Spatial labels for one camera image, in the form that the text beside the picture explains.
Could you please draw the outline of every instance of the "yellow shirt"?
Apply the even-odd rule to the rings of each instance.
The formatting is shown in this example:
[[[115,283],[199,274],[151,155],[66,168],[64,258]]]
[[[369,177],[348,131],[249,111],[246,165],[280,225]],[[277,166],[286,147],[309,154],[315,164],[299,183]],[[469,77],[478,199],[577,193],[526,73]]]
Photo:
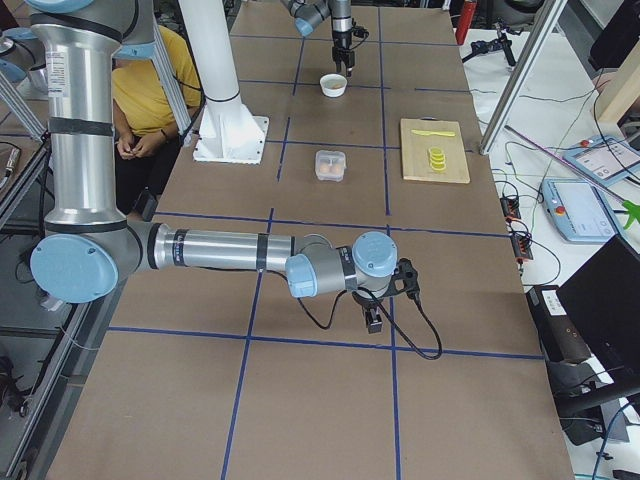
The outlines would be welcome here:
[[[183,84],[200,88],[198,75],[184,39],[168,28],[160,27],[182,95],[188,107],[200,105],[200,92]],[[151,60],[133,60],[113,71],[113,98],[127,117],[134,135],[157,132],[175,121],[160,78]]]

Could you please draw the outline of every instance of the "light blue joint cap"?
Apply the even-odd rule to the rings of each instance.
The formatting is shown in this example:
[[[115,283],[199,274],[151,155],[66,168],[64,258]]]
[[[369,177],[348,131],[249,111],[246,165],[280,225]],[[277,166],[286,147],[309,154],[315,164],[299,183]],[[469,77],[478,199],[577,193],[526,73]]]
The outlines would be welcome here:
[[[313,33],[313,25],[311,25],[303,18],[296,18],[295,24],[298,32],[300,32],[300,35],[302,35],[303,37],[308,37]]]
[[[91,5],[93,0],[25,0],[28,5],[47,13],[71,13]]]
[[[155,49],[155,42],[123,45],[122,48],[113,55],[113,58],[119,58],[120,60],[149,60],[153,57]]]
[[[9,28],[8,30],[4,30],[2,33],[4,33],[5,37],[9,37],[13,40],[33,40],[34,38],[38,38],[31,29],[27,27]]]
[[[31,254],[40,288],[69,303],[85,303],[114,289],[118,267],[100,245],[79,235],[46,237]]]
[[[7,77],[11,83],[19,82],[20,80],[24,80],[27,76],[27,72],[22,70],[17,65],[14,65],[11,62],[7,62],[5,60],[0,60],[0,71]]]
[[[318,293],[318,279],[306,255],[298,254],[287,258],[284,264],[287,283],[295,298],[315,297]]]
[[[353,259],[358,268],[372,277],[393,274],[398,262],[398,248],[391,237],[382,232],[367,232],[353,244]]]

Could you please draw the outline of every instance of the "brown tabletop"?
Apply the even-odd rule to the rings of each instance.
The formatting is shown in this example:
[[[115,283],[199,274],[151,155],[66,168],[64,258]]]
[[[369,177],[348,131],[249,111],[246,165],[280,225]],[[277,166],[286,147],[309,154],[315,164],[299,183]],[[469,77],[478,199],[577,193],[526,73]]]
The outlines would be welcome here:
[[[243,101],[270,117],[262,163],[183,149],[155,220],[334,245],[379,230],[420,273],[445,354],[420,359],[349,295],[316,328],[281,278],[168,269],[132,277],[49,477],[573,478],[448,14],[354,7],[369,40],[346,94],[323,97],[329,22],[300,40],[280,5],[232,31]],[[455,120],[469,185],[402,180],[400,118]],[[346,154],[340,183],[318,150]],[[326,322],[333,295],[306,301]],[[425,349],[408,299],[387,302]]]

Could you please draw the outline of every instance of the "red fire extinguisher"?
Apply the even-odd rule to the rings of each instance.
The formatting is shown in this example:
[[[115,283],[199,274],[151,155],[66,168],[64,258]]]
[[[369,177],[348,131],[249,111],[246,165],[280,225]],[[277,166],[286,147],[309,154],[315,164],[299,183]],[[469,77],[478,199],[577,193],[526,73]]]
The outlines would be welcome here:
[[[478,5],[477,0],[465,0],[460,11],[460,19],[458,20],[458,28],[456,29],[456,41],[458,45],[464,43],[464,39],[467,38],[467,32],[471,26],[473,20],[473,14],[476,11]]]

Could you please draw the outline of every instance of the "clear plastic box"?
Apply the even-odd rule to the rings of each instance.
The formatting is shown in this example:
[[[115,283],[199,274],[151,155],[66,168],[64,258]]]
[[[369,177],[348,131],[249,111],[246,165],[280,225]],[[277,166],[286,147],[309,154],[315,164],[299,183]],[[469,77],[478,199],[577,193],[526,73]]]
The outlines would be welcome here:
[[[347,169],[347,158],[342,152],[319,150],[316,152],[316,176],[318,180],[339,182]]]

